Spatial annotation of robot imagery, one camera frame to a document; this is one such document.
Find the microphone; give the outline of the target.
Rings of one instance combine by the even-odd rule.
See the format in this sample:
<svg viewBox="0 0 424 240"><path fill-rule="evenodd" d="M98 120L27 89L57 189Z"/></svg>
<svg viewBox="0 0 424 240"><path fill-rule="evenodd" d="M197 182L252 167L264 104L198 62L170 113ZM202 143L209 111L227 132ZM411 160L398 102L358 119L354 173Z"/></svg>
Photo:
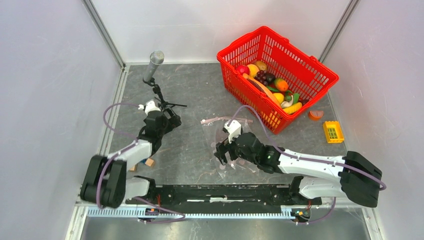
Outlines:
<svg viewBox="0 0 424 240"><path fill-rule="evenodd" d="M157 100L159 101L159 108L162 110L166 108L174 108L174 107L183 107L186 108L187 105L171 103L164 99L162 90L160 86L156 83L154 78L154 74L156 73L159 66L162 65L165 59L165 54L161 50L154 50L149 56L149 63L147 65L146 71L142 77L142 81L148 86L152 87L152 91L157 95Z"/></svg>

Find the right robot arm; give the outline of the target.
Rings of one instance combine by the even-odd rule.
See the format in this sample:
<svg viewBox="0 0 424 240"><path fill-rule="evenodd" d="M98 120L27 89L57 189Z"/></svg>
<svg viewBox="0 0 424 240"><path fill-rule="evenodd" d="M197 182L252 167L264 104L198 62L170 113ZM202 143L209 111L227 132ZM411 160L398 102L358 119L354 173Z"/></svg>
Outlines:
<svg viewBox="0 0 424 240"><path fill-rule="evenodd" d="M222 165L243 159L265 173L298 175L288 191L289 199L295 204L334 197L375 208L380 191L386 188L382 171L356 151L347 151L345 156L302 154L265 145L252 132L245 132L218 142L214 156Z"/></svg>

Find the yellow toy banana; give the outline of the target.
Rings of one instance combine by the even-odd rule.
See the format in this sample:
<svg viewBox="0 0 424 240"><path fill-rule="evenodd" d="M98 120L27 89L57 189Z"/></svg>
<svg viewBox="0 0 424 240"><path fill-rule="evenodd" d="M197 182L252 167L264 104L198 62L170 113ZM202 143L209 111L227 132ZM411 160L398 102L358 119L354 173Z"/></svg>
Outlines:
<svg viewBox="0 0 424 240"><path fill-rule="evenodd" d="M297 102L289 107L283 108L282 110L288 114L288 115L292 115L294 113L296 113L298 110L300 110L302 108L303 104L301 102Z"/></svg>

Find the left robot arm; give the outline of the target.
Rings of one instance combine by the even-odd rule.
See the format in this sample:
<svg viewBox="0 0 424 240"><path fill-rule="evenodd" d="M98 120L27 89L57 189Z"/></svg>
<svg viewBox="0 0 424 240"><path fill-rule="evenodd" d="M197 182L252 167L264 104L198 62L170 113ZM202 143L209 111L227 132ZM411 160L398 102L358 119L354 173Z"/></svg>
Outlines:
<svg viewBox="0 0 424 240"><path fill-rule="evenodd" d="M127 173L142 160L152 157L161 147L164 135L179 127L182 121L168 107L149 111L143 122L144 126L131 144L108 156L91 157L80 188L81 200L100 208L117 208L128 198L126 193L130 185L136 185L137 196L145 204L156 200L157 190L150 186L153 180L145 177L128 180Z"/></svg>

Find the clear zip top bag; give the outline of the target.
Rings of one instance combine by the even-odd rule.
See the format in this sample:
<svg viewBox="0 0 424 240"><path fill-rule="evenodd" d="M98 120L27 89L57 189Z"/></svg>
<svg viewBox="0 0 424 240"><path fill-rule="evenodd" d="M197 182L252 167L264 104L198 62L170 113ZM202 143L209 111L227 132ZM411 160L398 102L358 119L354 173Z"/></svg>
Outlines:
<svg viewBox="0 0 424 240"><path fill-rule="evenodd" d="M228 116L221 116L210 119L203 119L200 122L204 136L206 138L208 150L211 153L210 161L212 162L212 165L215 167L217 173L222 179L227 175L235 174L235 172L257 174L259 172L258 167L247 160L239 158L239 160L237 161L238 166L236 168L232 168L229 165L230 156L228 153L226 154L226 157L228 159L228 163L226 165L221 165L219 160L214 156L214 152L216 152L217 143L228 139L228 134L223 131L223 128L224 124L230 119L231 118Z"/></svg>

